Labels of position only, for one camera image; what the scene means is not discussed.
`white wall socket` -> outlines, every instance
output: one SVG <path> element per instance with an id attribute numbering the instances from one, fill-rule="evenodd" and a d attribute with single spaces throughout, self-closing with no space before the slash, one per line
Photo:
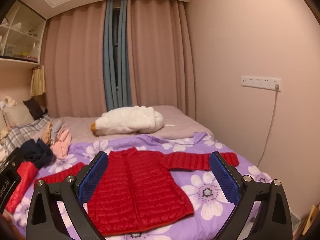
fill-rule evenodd
<path id="1" fill-rule="evenodd" d="M 283 89 L 281 78 L 266 78 L 266 77 L 241 77 L 241 86 L 254 87 L 276 90 L 276 84 L 279 85 L 279 91 Z"/>

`beige pillow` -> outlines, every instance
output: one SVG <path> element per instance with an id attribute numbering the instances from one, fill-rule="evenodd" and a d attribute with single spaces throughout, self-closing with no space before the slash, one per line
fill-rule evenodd
<path id="1" fill-rule="evenodd" d="M 2 111 L 0 111 L 0 131 L 6 129 L 7 125 L 5 124 L 5 120 L 2 115 Z"/>
<path id="2" fill-rule="evenodd" d="M 6 107 L 2 110 L 2 114 L 7 126 L 14 124 L 22 126 L 34 121 L 29 109 L 23 104 Z"/>

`power cord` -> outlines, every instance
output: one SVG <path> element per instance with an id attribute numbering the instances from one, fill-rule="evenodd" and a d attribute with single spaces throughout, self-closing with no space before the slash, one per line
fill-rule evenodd
<path id="1" fill-rule="evenodd" d="M 269 127 L 269 132 L 268 132 L 268 135 L 267 135 L 266 144 L 264 145 L 264 149 L 263 149 L 261 158 L 258 161 L 257 167 L 259 167 L 260 162 L 262 161 L 262 158 L 263 158 L 263 156 L 264 156 L 264 154 L 266 152 L 267 144 L 268 144 L 268 141 L 269 141 L 269 138 L 270 138 L 270 135 L 271 135 L 271 131 L 272 131 L 272 127 L 273 127 L 273 121 L 275 120 L 276 107 L 277 107 L 277 98 L 278 98 L 278 92 L 279 92 L 279 84 L 276 84 L 275 89 L 276 89 L 275 105 L 273 107 L 273 112 L 272 112 L 272 118 L 271 118 L 271 123 L 270 123 L 270 127 Z"/>

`textured blue pad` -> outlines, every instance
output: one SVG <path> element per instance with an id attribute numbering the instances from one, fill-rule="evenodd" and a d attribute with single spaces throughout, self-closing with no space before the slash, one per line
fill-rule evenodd
<path id="1" fill-rule="evenodd" d="M 103 153 L 79 185 L 78 201 L 81 205 L 90 200 L 107 166 L 108 155 Z"/>
<path id="2" fill-rule="evenodd" d="M 240 201 L 238 184 L 215 153 L 210 154 L 209 165 L 227 200 L 236 206 Z"/>

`purple blanket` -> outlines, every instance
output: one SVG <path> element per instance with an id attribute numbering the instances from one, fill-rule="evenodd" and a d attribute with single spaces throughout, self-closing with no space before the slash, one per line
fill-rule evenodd
<path id="1" fill-rule="evenodd" d="M 56 160 L 50 166 L 39 171 L 36 178 L 57 173 L 68 169 L 78 162 L 89 163 L 101 150 L 108 154 L 136 147 L 138 150 L 156 150 L 165 154 L 177 151 L 189 153 L 210 153 L 213 151 L 232 152 L 222 143 L 211 138 L 207 133 L 195 133 L 193 138 L 167 140 L 148 135 L 115 140 L 96 141 L 94 143 L 72 144 L 65 160 Z M 256 181 L 271 182 L 271 178 L 257 167 L 238 155 L 237 170 L 242 174 L 249 174 Z M 232 212 L 234 205 L 226 200 L 219 184 L 211 171 L 172 171 L 175 182 L 189 196 L 195 215 L 182 219 L 172 225 L 158 228 L 141 234 L 111 236 L 110 240 L 209 240 L 213 239 Z M 28 210 L 33 193 L 33 185 L 28 189 L 23 200 L 18 205 L 13 218 L 22 234 L 25 234 Z M 67 215 L 63 203 L 58 203 L 62 218 L 74 239 L 79 239 Z M 259 203 L 253 206 L 249 219 L 257 214 Z"/>

